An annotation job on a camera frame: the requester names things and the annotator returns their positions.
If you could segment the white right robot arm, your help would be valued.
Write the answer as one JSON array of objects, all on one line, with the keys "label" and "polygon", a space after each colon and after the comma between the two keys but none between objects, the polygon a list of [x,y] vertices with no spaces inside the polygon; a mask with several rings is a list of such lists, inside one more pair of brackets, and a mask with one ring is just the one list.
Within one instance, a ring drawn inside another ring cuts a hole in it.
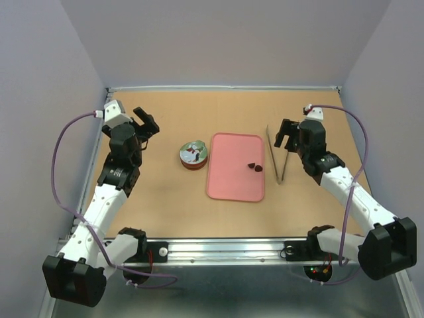
[{"label": "white right robot arm", "polygon": [[321,122],[284,119],[274,145],[296,153],[306,174],[348,209],[364,233],[351,235],[331,225],[313,227],[305,240],[285,248],[287,260],[318,260],[334,254],[359,263],[373,280],[416,265],[416,224],[409,217],[399,218],[388,211],[354,181],[345,163],[327,150]]}]

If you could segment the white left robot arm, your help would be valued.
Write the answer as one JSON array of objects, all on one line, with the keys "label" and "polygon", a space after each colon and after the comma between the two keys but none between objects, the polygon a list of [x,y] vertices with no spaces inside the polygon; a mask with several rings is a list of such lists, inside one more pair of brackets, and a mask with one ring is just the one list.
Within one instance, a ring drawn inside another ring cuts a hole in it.
[{"label": "white left robot arm", "polygon": [[110,151],[86,212],[74,214],[79,219],[76,231],[59,253],[47,256],[42,265],[53,298],[94,307],[105,292],[107,280],[125,260],[139,261],[147,255],[142,230],[124,228],[112,243],[103,244],[112,220],[140,175],[142,151],[160,130],[154,117],[142,108],[133,112],[141,124],[128,116],[118,101],[92,113],[104,120],[102,131],[109,137]]}]

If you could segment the red embossed tin lid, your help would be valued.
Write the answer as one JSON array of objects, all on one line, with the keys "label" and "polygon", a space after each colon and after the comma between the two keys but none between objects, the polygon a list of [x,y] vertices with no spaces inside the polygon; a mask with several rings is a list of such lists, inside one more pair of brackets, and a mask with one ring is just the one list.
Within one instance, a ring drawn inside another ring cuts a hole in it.
[{"label": "red embossed tin lid", "polygon": [[203,163],[206,161],[207,155],[206,144],[201,140],[187,142],[180,148],[180,159],[186,164]]}]

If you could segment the red round tin box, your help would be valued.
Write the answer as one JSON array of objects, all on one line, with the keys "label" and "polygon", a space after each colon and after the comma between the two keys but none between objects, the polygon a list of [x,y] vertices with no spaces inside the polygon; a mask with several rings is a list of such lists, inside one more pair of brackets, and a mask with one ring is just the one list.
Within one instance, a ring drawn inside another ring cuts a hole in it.
[{"label": "red round tin box", "polygon": [[180,160],[183,167],[188,169],[188,170],[199,170],[202,169],[202,167],[204,167],[206,165],[206,163],[208,162],[208,157],[206,156],[204,160],[195,162],[195,163],[188,163],[185,160],[181,159]]}]

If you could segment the metal serving tongs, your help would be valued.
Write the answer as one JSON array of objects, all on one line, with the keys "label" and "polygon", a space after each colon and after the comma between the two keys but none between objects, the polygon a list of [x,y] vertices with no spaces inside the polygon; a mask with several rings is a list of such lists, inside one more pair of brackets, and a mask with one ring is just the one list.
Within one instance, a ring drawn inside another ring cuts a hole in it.
[{"label": "metal serving tongs", "polygon": [[271,141],[271,134],[270,134],[270,129],[269,129],[268,125],[266,126],[266,138],[267,138],[267,142],[268,142],[268,149],[270,151],[270,157],[271,157],[272,166],[273,166],[273,169],[274,169],[274,175],[275,175],[276,182],[277,182],[278,185],[282,185],[282,183],[284,182],[284,179],[285,179],[285,175],[286,175],[286,168],[287,168],[287,163],[288,163],[289,152],[286,151],[282,167],[280,169],[278,169],[278,165],[277,165],[277,161],[276,161],[276,155],[274,153],[274,146],[273,146],[272,141]]}]

